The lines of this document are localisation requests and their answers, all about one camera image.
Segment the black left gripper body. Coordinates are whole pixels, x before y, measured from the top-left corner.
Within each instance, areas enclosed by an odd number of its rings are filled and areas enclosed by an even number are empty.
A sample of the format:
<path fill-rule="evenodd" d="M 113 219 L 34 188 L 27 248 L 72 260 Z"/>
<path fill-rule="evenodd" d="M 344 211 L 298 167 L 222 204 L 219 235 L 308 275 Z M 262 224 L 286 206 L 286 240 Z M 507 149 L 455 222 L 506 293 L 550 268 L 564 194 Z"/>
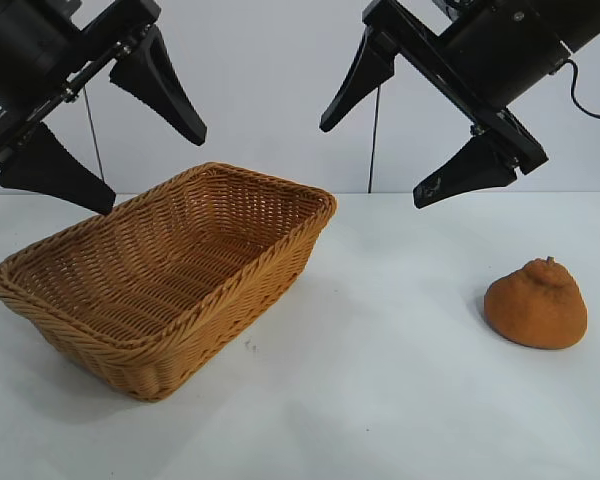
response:
<path fill-rule="evenodd" d="M 0 1 L 0 150 L 129 56 L 161 13 L 154 1 L 115 1 L 78 28 L 80 5 Z"/>

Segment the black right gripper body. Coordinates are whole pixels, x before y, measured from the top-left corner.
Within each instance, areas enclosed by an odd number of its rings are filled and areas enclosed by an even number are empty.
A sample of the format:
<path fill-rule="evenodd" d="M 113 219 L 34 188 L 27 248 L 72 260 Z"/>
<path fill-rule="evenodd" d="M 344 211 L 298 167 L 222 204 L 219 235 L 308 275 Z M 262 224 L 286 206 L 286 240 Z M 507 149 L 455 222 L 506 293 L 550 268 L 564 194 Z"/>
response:
<path fill-rule="evenodd" d="M 476 1 L 441 34 L 398 1 L 373 1 L 363 21 L 529 174 L 548 157 L 509 105 L 600 34 L 600 1 Z"/>

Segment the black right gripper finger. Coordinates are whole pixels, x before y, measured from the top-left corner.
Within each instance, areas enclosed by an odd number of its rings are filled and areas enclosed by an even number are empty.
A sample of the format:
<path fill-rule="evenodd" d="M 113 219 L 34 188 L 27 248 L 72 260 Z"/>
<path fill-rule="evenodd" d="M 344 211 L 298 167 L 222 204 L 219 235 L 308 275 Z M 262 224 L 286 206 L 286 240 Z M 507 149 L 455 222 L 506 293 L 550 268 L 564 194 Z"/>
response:
<path fill-rule="evenodd" d="M 450 160 L 413 190 L 418 209 L 464 193 L 506 187 L 517 180 L 501 144 L 491 134 L 472 137 Z"/>
<path fill-rule="evenodd" d="M 384 31 L 366 27 L 345 79 L 323 112 L 319 128 L 330 132 L 367 95 L 394 75 L 397 43 Z"/>

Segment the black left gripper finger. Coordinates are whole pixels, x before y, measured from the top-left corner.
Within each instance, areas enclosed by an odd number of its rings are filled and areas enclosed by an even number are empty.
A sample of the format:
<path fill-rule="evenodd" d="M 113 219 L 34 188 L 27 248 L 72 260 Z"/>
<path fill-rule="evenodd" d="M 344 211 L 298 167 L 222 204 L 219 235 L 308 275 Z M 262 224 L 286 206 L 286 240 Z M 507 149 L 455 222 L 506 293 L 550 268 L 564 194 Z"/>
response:
<path fill-rule="evenodd" d="M 117 61 L 109 79 L 156 112 L 186 140 L 197 146 L 204 144 L 207 126 L 184 91 L 157 26 L 144 31 L 135 48 Z"/>
<path fill-rule="evenodd" d="M 0 186 L 58 198 L 101 215 L 109 214 L 115 192 L 84 167 L 58 141 L 49 127 L 38 123 L 14 147 L 0 166 Z"/>

